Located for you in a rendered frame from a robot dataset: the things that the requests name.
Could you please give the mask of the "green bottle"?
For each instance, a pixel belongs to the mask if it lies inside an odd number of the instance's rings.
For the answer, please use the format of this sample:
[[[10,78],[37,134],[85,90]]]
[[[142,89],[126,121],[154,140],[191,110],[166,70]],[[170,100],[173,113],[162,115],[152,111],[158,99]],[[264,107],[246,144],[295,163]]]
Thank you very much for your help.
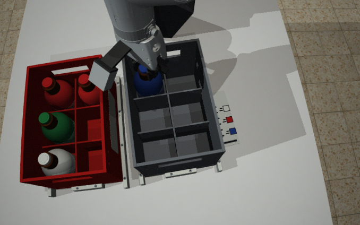
[[[62,112],[43,112],[39,123],[44,136],[55,144],[75,142],[75,122]]]

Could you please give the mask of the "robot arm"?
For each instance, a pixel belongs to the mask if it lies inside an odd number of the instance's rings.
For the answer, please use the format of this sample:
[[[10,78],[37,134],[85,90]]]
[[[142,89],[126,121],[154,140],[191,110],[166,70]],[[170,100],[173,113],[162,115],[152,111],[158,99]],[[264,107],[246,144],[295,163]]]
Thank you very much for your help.
[[[127,41],[139,41],[156,29],[154,6],[180,5],[194,0],[104,0],[116,34]],[[118,68],[116,65],[131,51],[119,41],[103,58],[94,59],[89,81],[106,91],[112,88]]]

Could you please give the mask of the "white paper pick list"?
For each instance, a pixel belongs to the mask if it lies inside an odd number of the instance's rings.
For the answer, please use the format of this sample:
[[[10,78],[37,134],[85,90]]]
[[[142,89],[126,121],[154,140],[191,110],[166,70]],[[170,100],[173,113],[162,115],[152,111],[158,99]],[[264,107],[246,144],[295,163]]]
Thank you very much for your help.
[[[240,144],[225,91],[213,92],[224,145]]]

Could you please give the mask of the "red bottle crate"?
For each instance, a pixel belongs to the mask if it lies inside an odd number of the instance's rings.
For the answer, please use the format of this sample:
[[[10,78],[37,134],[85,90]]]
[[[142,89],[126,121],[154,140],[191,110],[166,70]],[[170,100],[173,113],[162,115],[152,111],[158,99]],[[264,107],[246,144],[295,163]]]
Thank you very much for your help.
[[[111,89],[104,92],[100,89],[99,105],[86,107],[78,96],[79,76],[90,75],[93,61],[98,58],[102,58],[102,55],[27,66],[20,183],[63,189],[123,181],[115,81]],[[79,66],[87,66],[89,70],[55,75],[52,73],[55,70]],[[63,80],[71,85],[75,90],[75,108],[56,111],[47,103],[45,90],[42,87],[42,81],[46,77]],[[44,112],[60,112],[72,119],[75,122],[75,142],[56,145],[48,140],[42,133],[38,119]],[[46,176],[38,162],[38,157],[52,149],[64,149],[75,155],[76,173]]]

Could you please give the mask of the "blue bottle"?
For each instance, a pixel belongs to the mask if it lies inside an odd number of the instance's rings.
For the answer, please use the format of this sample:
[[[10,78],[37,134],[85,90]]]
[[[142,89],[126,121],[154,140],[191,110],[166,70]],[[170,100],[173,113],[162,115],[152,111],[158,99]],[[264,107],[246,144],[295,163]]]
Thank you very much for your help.
[[[138,72],[135,72],[134,74],[133,84],[138,97],[140,98],[164,94],[164,85],[160,72],[158,72],[158,75],[155,79],[153,78],[151,81],[149,81],[146,71],[147,68],[140,64],[138,67]]]

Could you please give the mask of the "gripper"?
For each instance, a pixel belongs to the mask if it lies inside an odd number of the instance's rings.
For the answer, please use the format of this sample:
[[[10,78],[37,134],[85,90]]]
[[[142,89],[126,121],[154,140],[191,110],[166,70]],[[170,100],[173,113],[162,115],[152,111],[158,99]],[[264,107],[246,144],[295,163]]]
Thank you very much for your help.
[[[166,74],[169,71],[169,68],[163,61],[163,59],[165,60],[167,58],[165,41],[159,27],[157,25],[155,25],[155,27],[159,30],[158,35],[155,37],[149,35],[147,38],[139,41],[124,40],[120,38],[114,30],[116,41],[122,41],[131,48],[131,51],[127,55],[132,61],[134,70],[137,72],[140,64],[146,67],[149,81],[153,78],[155,79],[158,72]]]

